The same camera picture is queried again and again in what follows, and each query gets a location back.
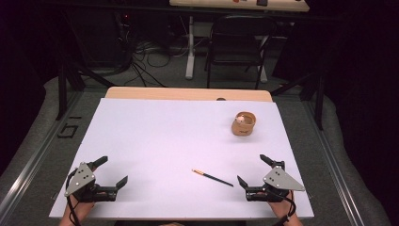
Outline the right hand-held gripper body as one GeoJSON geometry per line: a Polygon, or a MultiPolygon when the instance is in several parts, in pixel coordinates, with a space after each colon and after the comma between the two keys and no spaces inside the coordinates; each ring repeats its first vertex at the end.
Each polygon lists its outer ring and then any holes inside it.
{"type": "Polygon", "coordinates": [[[263,177],[262,186],[245,184],[249,202],[282,202],[290,191],[304,191],[305,187],[285,171],[284,161],[265,160],[271,170],[263,177]]]}

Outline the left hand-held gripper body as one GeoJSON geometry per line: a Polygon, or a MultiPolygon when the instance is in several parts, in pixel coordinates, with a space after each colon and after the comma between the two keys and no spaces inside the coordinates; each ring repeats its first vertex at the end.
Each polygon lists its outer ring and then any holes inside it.
{"type": "Polygon", "coordinates": [[[73,195],[80,202],[114,202],[118,191],[115,186],[96,184],[94,170],[82,162],[68,177],[64,196],[68,201],[73,195]]]}

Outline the black pencil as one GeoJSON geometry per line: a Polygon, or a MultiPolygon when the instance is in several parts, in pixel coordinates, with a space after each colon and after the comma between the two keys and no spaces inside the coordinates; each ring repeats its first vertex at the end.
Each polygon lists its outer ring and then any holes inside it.
{"type": "Polygon", "coordinates": [[[210,174],[208,174],[208,173],[206,173],[206,172],[200,171],[200,170],[198,170],[198,169],[192,169],[192,171],[195,172],[195,173],[198,174],[198,175],[201,175],[201,176],[204,176],[204,177],[209,178],[209,179],[211,179],[211,180],[217,181],[217,182],[219,182],[219,183],[221,183],[221,184],[223,184],[223,185],[234,187],[233,184],[231,184],[231,183],[229,183],[229,182],[226,182],[226,181],[224,181],[224,180],[222,180],[222,179],[216,178],[215,176],[210,175],[210,174]]]}

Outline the brown round pencil holder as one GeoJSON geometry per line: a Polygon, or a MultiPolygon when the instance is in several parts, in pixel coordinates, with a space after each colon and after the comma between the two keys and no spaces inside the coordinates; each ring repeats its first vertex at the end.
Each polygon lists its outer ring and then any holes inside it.
{"type": "Polygon", "coordinates": [[[246,111],[239,112],[235,116],[235,118],[231,124],[231,131],[236,136],[247,137],[252,134],[255,124],[256,124],[256,117],[253,113],[246,112],[246,111]],[[239,116],[244,116],[245,122],[238,123],[236,121],[236,117],[239,117],[239,116]]]}

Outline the person's right hand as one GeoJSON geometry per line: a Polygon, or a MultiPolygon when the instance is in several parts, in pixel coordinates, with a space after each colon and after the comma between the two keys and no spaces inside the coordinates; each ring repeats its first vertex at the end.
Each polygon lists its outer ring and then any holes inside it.
{"type": "Polygon", "coordinates": [[[269,205],[277,218],[283,218],[292,212],[293,206],[291,201],[293,200],[294,194],[290,191],[282,202],[270,202],[269,205]]]}

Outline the person's left hand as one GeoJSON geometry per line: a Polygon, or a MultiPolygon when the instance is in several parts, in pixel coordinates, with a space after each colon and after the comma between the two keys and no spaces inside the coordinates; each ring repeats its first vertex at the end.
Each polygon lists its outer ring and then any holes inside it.
{"type": "Polygon", "coordinates": [[[70,198],[74,213],[79,220],[84,220],[95,206],[94,202],[80,202],[73,195],[70,198]]]}

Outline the person's dark clothing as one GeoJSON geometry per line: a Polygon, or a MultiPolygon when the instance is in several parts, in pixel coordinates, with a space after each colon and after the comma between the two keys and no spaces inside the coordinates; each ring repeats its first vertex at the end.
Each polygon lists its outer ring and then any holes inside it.
{"type": "Polygon", "coordinates": [[[115,226],[247,226],[244,220],[233,221],[130,221],[119,220],[115,226]]]}

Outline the white table board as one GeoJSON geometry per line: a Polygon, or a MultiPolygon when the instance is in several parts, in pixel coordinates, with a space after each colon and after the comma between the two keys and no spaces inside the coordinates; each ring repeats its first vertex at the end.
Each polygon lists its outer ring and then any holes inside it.
{"type": "Polygon", "coordinates": [[[73,163],[107,156],[95,171],[101,186],[125,176],[114,202],[100,202],[97,219],[233,220],[270,218],[265,202],[249,202],[237,176],[259,186],[271,170],[260,154],[284,161],[301,178],[276,104],[252,101],[167,101],[103,98],[73,163]],[[251,112],[250,136],[236,136],[231,124],[251,112]],[[206,172],[234,185],[198,175],[206,172]]]}

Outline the black metal stand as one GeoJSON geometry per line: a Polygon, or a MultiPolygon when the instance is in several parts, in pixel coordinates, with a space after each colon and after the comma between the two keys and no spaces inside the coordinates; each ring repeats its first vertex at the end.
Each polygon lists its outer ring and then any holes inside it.
{"type": "Polygon", "coordinates": [[[312,97],[315,97],[314,106],[314,121],[319,130],[323,129],[322,124],[322,113],[324,103],[324,92],[325,92],[326,74],[320,72],[308,73],[294,81],[288,82],[282,85],[280,88],[275,89],[271,92],[272,96],[278,96],[283,92],[292,89],[295,86],[302,86],[302,90],[299,93],[301,101],[309,101],[312,97]]]}
{"type": "Polygon", "coordinates": [[[68,109],[67,84],[70,84],[76,91],[83,91],[86,87],[80,73],[87,75],[107,88],[115,87],[114,83],[89,70],[77,61],[72,59],[64,60],[58,69],[58,114],[56,117],[58,121],[62,119],[68,109]]]}

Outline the white desk leg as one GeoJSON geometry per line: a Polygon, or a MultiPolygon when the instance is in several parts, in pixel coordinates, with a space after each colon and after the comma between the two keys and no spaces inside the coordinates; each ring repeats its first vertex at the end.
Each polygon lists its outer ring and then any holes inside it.
{"type": "MultiPolygon", "coordinates": [[[[264,36],[261,41],[261,47],[265,44],[268,36],[264,36]]],[[[267,82],[267,75],[264,66],[262,66],[262,73],[261,73],[261,83],[265,84],[267,82]]]]}
{"type": "Polygon", "coordinates": [[[194,53],[194,20],[189,17],[188,26],[188,55],[186,63],[185,78],[191,80],[194,77],[195,53],[194,53]]]}

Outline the light wooden table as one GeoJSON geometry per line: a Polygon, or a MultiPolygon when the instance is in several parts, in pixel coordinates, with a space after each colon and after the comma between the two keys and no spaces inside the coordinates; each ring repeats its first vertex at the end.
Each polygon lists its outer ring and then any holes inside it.
{"type": "Polygon", "coordinates": [[[227,101],[272,102],[272,96],[268,91],[248,89],[112,87],[107,91],[105,97],[111,99],[187,101],[215,101],[217,98],[225,98],[227,101]]]}

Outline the black folding chair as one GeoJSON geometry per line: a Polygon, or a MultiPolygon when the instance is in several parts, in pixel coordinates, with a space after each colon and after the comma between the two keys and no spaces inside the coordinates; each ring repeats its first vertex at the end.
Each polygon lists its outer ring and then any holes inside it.
{"type": "Polygon", "coordinates": [[[266,48],[277,31],[277,23],[267,16],[227,15],[211,27],[205,60],[207,87],[210,87],[213,66],[255,67],[255,89],[259,87],[266,58],[266,48]]]}

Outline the beige background desk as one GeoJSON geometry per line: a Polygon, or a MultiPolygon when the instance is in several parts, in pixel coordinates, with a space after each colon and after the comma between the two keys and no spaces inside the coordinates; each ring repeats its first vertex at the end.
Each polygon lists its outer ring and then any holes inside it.
{"type": "Polygon", "coordinates": [[[258,6],[257,0],[169,0],[171,6],[192,8],[235,8],[308,12],[305,0],[267,0],[266,6],[258,6]]]}

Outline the aluminium floor rail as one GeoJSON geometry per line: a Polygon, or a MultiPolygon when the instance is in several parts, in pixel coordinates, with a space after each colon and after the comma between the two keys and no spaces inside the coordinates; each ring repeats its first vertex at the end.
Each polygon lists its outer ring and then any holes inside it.
{"type": "Polygon", "coordinates": [[[312,104],[309,102],[303,102],[302,104],[305,108],[308,118],[311,121],[311,126],[315,131],[319,142],[321,143],[322,156],[325,159],[329,174],[332,178],[332,181],[340,197],[345,213],[347,214],[348,219],[351,223],[351,226],[364,226],[364,222],[359,213],[359,209],[355,204],[353,195],[349,190],[347,182],[343,178],[343,173],[338,165],[333,150],[331,149],[331,145],[327,140],[326,133],[319,128],[319,125],[315,122],[315,119],[313,118],[315,110],[313,109],[312,104]]]}
{"type": "Polygon", "coordinates": [[[0,176],[0,224],[8,221],[31,181],[35,177],[56,133],[68,118],[82,93],[72,92],[67,100],[67,110],[59,120],[58,100],[53,93],[46,94],[39,115],[35,118],[17,153],[11,159],[6,172],[0,176]]]}

